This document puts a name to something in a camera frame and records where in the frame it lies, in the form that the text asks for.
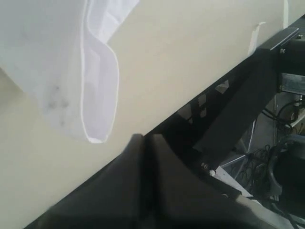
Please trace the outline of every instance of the screw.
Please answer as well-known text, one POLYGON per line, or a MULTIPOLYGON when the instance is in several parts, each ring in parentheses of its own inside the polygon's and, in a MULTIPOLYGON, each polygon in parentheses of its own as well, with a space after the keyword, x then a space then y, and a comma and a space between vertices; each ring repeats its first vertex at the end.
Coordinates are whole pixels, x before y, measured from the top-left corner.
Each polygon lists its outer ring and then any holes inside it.
POLYGON ((209 173, 210 173, 210 176, 212 176, 212 177, 214 177, 216 175, 215 170, 212 170, 212 169, 209 171, 209 173))
POLYGON ((280 54, 286 53, 286 49, 280 49, 280 54))
POLYGON ((205 170, 208 169, 208 165, 204 162, 201 163, 201 167, 204 168, 205 170))

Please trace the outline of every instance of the white tape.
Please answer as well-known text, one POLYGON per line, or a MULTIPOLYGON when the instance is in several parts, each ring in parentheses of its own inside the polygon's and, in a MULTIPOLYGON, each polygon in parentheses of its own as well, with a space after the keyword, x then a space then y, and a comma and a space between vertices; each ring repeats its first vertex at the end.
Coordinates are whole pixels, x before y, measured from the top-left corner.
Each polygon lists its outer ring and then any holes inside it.
POLYGON ((257 40, 258 40, 258 34, 259 34, 259 29, 261 27, 261 25, 264 25, 266 24, 266 22, 260 22, 255 30, 252 31, 252 35, 251 35, 251 40, 250 40, 250 44, 249 44, 249 50, 248 50, 248 56, 251 56, 255 50, 256 50, 256 47, 257 47, 257 40))
POLYGON ((289 3, 288 0, 284 0, 284 19, 283 28, 286 29, 289 23, 289 3))

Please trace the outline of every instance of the bolt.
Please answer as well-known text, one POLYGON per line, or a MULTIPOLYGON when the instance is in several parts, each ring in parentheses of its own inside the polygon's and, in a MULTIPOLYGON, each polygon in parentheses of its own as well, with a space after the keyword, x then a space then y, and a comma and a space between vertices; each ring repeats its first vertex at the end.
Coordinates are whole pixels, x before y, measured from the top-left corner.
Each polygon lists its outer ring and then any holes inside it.
POLYGON ((286 49, 280 49, 280 54, 286 53, 286 49))
POLYGON ((201 167, 204 168, 205 170, 208 169, 208 165, 204 162, 201 163, 201 167))
POLYGON ((215 170, 212 170, 212 169, 209 171, 209 173, 210 173, 210 176, 212 176, 212 177, 214 177, 216 175, 215 170))

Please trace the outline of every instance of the tape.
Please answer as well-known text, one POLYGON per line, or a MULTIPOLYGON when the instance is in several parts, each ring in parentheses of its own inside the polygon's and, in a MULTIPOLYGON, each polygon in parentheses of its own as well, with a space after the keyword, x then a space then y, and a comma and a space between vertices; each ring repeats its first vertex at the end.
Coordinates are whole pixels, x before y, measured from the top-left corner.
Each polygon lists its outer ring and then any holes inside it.
POLYGON ((261 25, 264 25, 266 24, 266 22, 260 22, 255 30, 252 31, 252 35, 251 35, 251 40, 250 40, 250 44, 249 44, 249 50, 248 50, 248 56, 251 56, 255 50, 256 50, 256 47, 257 47, 257 41, 258 41, 258 34, 259 34, 259 29, 261 27, 261 25))
POLYGON ((289 3, 288 0, 284 0, 284 19, 283 28, 286 29, 289 23, 289 3))

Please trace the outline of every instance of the white cloth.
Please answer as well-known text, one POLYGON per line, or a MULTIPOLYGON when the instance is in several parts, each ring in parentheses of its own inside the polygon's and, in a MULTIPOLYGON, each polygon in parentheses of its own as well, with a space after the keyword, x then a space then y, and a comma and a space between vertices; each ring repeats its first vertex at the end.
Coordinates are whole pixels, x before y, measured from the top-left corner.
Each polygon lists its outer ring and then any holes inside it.
POLYGON ((118 62, 106 43, 137 3, 0 0, 0 68, 37 99, 52 126, 104 142, 119 86, 118 62))

